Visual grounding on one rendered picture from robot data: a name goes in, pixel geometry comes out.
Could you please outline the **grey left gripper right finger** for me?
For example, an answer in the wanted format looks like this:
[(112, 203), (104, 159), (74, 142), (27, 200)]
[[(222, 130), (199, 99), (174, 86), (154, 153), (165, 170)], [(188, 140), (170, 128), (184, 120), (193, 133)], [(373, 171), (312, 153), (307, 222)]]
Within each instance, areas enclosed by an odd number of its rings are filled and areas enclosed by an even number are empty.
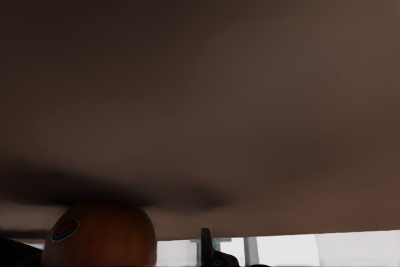
[(212, 238), (209, 228), (201, 229), (201, 263), (206, 263), (214, 257)]

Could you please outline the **red-brown apple with sticker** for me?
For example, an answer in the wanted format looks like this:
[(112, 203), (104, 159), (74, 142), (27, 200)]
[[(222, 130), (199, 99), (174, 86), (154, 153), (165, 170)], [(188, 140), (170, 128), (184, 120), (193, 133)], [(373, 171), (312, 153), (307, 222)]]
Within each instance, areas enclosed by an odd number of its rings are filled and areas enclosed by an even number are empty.
[(144, 267), (157, 262), (153, 223), (126, 203), (85, 201), (68, 208), (51, 228), (42, 267)]

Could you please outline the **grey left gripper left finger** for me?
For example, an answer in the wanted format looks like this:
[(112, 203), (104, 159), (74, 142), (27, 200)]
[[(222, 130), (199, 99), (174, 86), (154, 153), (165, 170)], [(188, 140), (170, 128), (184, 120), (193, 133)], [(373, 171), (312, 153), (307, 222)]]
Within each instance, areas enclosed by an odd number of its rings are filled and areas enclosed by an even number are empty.
[(0, 237), (0, 267), (42, 267), (42, 250)]

